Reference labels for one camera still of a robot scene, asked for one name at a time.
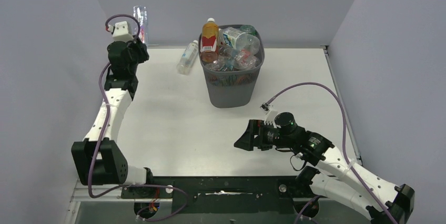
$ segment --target red bottle label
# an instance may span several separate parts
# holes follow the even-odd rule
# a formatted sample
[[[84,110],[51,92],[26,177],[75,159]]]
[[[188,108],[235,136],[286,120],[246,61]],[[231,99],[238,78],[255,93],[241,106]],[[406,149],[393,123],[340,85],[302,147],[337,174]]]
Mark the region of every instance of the red bottle label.
[[[217,51],[217,37],[211,36],[210,38],[201,37],[200,52],[216,52]]]

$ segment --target bottle label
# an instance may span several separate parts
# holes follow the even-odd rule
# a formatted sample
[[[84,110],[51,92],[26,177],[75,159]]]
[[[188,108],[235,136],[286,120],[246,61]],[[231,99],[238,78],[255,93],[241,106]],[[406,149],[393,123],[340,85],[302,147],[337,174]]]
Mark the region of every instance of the bottle label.
[[[191,63],[191,60],[194,58],[193,55],[198,53],[198,47],[196,45],[189,45],[187,46],[186,50],[184,51],[182,58],[185,59],[186,65]]]
[[[217,37],[211,36],[210,38],[201,37],[201,50],[200,52],[216,52],[217,51]]]
[[[245,32],[241,32],[239,30],[225,30],[223,33],[223,39],[225,43],[232,48],[236,47],[236,42],[239,36],[243,35]]]

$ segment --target gray trash bin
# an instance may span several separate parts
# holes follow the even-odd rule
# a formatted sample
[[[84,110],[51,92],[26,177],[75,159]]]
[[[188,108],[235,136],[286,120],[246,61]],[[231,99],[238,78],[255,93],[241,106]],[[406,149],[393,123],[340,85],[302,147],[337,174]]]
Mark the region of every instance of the gray trash bin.
[[[241,26],[242,25],[224,25],[219,28],[240,28]],[[265,60],[265,49],[263,48],[262,39],[258,32],[256,36],[260,40],[260,49],[255,56],[259,59],[260,63],[253,69],[233,72],[215,72],[206,68],[205,64],[200,59],[203,72],[205,73],[209,99],[215,107],[241,107],[248,104],[251,100],[252,91],[254,91],[260,68]]]

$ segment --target cable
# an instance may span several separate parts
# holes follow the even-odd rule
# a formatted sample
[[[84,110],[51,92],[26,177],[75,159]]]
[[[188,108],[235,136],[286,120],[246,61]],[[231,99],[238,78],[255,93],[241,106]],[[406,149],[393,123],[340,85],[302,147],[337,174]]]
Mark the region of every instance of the cable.
[[[136,39],[139,37],[139,33],[141,32],[141,25],[139,24],[138,20],[137,20],[135,17],[131,16],[131,15],[118,14],[118,15],[112,15],[112,16],[110,16],[110,17],[105,21],[105,30],[108,31],[108,23],[109,23],[111,20],[113,20],[113,19],[115,19],[115,18],[118,18],[118,17],[128,17],[128,18],[134,20],[135,23],[138,25],[138,31],[136,32],[136,36],[135,36],[135,37],[133,38],[133,40],[131,41],[132,43],[136,42]]]
[[[315,219],[313,219],[313,218],[310,218],[310,217],[305,216],[305,215],[302,215],[302,217],[304,217],[305,219],[308,219],[308,220],[312,221],[312,222],[315,223],[315,224],[319,224],[319,223],[318,223]]]
[[[156,189],[155,198],[149,204],[149,210],[155,208],[155,201],[158,199],[158,197],[159,197],[159,188]]]
[[[172,187],[172,186],[161,186],[161,185],[134,185],[134,186],[130,186],[130,187],[153,187],[153,188],[173,189],[173,190],[175,190],[175,191],[179,191],[179,192],[181,192],[181,193],[186,197],[186,202],[185,202],[180,208],[178,208],[175,212],[173,212],[173,213],[171,213],[171,214],[169,214],[169,215],[167,215],[167,216],[158,218],[158,219],[145,219],[145,218],[140,217],[139,214],[140,214],[142,211],[144,211],[144,210],[146,210],[147,208],[149,208],[150,206],[145,207],[145,208],[141,208],[141,209],[136,213],[136,218],[137,218],[137,219],[140,219],[140,220],[142,220],[142,221],[153,222],[153,221],[165,220],[165,219],[168,219],[168,218],[170,218],[170,217],[176,215],[177,213],[179,213],[181,210],[183,210],[183,209],[187,206],[187,198],[188,198],[189,196],[187,195],[187,193],[186,193],[185,191],[183,191],[183,190],[181,190],[181,189],[179,189],[179,188]]]
[[[303,162],[303,165],[302,165],[302,167],[301,167],[300,169],[296,169],[296,168],[294,168],[294,165],[292,164],[291,160],[292,160],[292,158],[295,157],[296,155],[297,155],[297,154],[292,155],[292,156],[290,157],[290,164],[291,164],[291,166],[293,167],[293,170],[294,170],[294,171],[301,171],[301,170],[303,170],[303,169],[305,168],[305,166],[307,165],[307,161]]]
[[[98,194],[98,195],[94,195],[94,194],[93,194],[93,189],[92,189],[92,184],[93,184],[93,169],[94,169],[94,167],[95,167],[95,163],[96,163],[97,155],[98,155],[98,153],[99,153],[100,142],[102,141],[102,139],[103,139],[103,137],[104,137],[104,133],[105,133],[106,126],[108,125],[108,121],[110,120],[110,104],[108,103],[107,95],[105,94],[105,90],[104,90],[104,88],[103,88],[103,86],[102,86],[102,78],[104,77],[104,73],[105,73],[105,71],[108,69],[109,66],[110,66],[110,62],[107,63],[107,65],[105,65],[104,69],[103,69],[102,72],[100,73],[99,81],[98,81],[98,84],[99,84],[99,90],[100,90],[100,93],[102,94],[102,98],[104,99],[104,103],[105,103],[105,105],[106,105],[106,115],[105,115],[104,123],[103,123],[102,128],[101,128],[100,133],[99,133],[99,138],[98,138],[98,140],[97,140],[97,143],[96,143],[96,146],[95,146],[95,150],[94,150],[94,152],[93,152],[92,163],[90,164],[90,170],[88,171],[88,180],[87,180],[88,195],[89,195],[91,198],[94,198],[94,199],[99,198],[99,197],[101,197],[101,196],[103,196],[103,195],[105,195],[105,194],[107,194],[107,193],[109,193],[109,192],[111,192],[111,191],[113,191],[113,190],[115,190],[115,189],[122,188],[122,187],[126,187],[125,185],[114,186],[114,187],[112,187],[112,188],[110,188],[110,189],[108,189],[108,190],[106,190],[106,191],[104,191],[104,192],[102,192],[102,193],[100,193],[100,194]],[[184,192],[183,190],[181,190],[181,189],[179,189],[179,188],[176,188],[176,187],[172,187],[172,186],[162,186],[162,185],[131,185],[131,186],[128,186],[128,187],[168,188],[168,189],[172,189],[172,190],[175,190],[175,191],[179,191],[179,192],[181,192],[184,196],[186,196],[186,202],[185,202],[180,208],[178,208],[178,210],[176,210],[175,212],[169,214],[168,216],[159,218],[159,219],[154,219],[154,220],[145,220],[145,219],[144,219],[144,221],[158,221],[158,220],[165,220],[165,219],[167,219],[167,218],[170,218],[170,217],[176,215],[177,213],[179,213],[181,210],[183,210],[183,209],[187,206],[187,199],[188,199],[189,196],[187,195],[186,192]]]
[[[282,153],[287,153],[287,152],[292,152],[292,149],[279,149],[279,148],[275,148],[275,150],[277,150],[278,152],[282,152]]]
[[[286,91],[288,91],[288,90],[290,90],[290,89],[292,89],[294,87],[304,86],[304,85],[313,85],[313,86],[322,87],[323,89],[327,90],[335,98],[335,100],[338,102],[339,108],[341,109],[341,113],[342,113],[342,126],[343,126],[343,129],[342,129],[342,154],[344,156],[344,159],[346,160],[347,165],[349,165],[350,161],[348,159],[347,151],[346,151],[346,142],[347,142],[346,141],[346,134],[347,134],[346,114],[345,114],[345,111],[344,111],[344,107],[342,106],[341,100],[338,98],[338,96],[336,96],[336,94],[330,88],[328,88],[327,86],[325,86],[323,84],[315,83],[315,82],[299,83],[299,84],[295,84],[295,85],[292,85],[292,86],[289,86],[289,87],[283,89],[278,94],[274,95],[271,99],[269,99],[269,101],[267,101],[266,103],[269,105],[279,95],[283,94],[284,92],[286,92]],[[390,212],[387,210],[387,207],[385,207],[385,205],[378,199],[378,197],[373,193],[373,191],[370,190],[370,188],[367,186],[366,182],[361,178],[361,176],[358,174],[358,172],[355,170],[355,168],[351,167],[351,170],[353,171],[354,175],[358,178],[359,182],[361,182],[361,184],[367,190],[367,192],[372,196],[372,198],[378,203],[378,205],[386,213],[387,217],[389,217],[389,219],[392,221],[392,223],[393,224],[398,224],[397,221],[390,214]]]
[[[302,207],[302,209],[300,210],[300,212],[297,214],[296,219],[294,220],[294,224],[297,224],[297,222],[299,221],[300,217],[302,216],[303,211],[305,211],[305,209],[311,204],[313,203],[315,200],[319,199],[319,195],[315,196],[314,198],[310,199],[305,206]]]

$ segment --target screw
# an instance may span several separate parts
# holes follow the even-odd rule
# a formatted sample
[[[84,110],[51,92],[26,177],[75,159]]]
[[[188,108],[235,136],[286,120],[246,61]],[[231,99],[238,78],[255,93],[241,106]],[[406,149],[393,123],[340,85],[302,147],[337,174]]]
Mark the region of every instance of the screw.
[[[287,186],[286,186],[286,185],[283,185],[283,184],[280,185],[280,186],[279,186],[279,191],[280,191],[280,192],[287,192]]]
[[[166,188],[166,192],[168,194],[171,194],[172,192],[174,192],[174,190],[172,188]]]

